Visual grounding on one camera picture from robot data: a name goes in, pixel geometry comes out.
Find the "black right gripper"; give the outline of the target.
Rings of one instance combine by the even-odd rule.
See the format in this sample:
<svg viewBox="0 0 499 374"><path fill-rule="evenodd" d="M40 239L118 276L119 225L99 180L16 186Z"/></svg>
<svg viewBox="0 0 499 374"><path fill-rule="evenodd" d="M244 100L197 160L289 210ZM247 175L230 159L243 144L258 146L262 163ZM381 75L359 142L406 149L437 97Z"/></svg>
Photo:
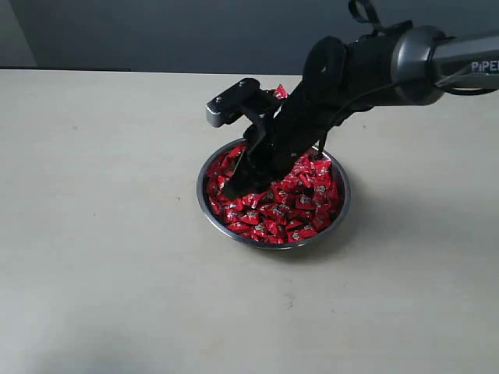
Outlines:
<svg viewBox="0 0 499 374"><path fill-rule="evenodd" d="M253 123L243 134L246 148L224 184L223 194L236 199L261 193L272 182L282 180L295 162L328 131L351 115L348 108L314 104L300 83L260 123Z"/></svg>

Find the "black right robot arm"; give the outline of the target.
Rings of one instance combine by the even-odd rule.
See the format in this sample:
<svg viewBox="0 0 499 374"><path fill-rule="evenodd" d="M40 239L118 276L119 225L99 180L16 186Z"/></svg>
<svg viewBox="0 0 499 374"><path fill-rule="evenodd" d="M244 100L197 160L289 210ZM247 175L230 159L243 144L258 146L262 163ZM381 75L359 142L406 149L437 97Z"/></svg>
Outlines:
<svg viewBox="0 0 499 374"><path fill-rule="evenodd" d="M432 26L344 44L325 37L310 51L299 85L283 101L242 79L214 102L225 123L246 116L246 148L223 192L260 193L282 180L312 146L350 115L376 106L424 106L445 93L498 88L498 35L447 37Z"/></svg>

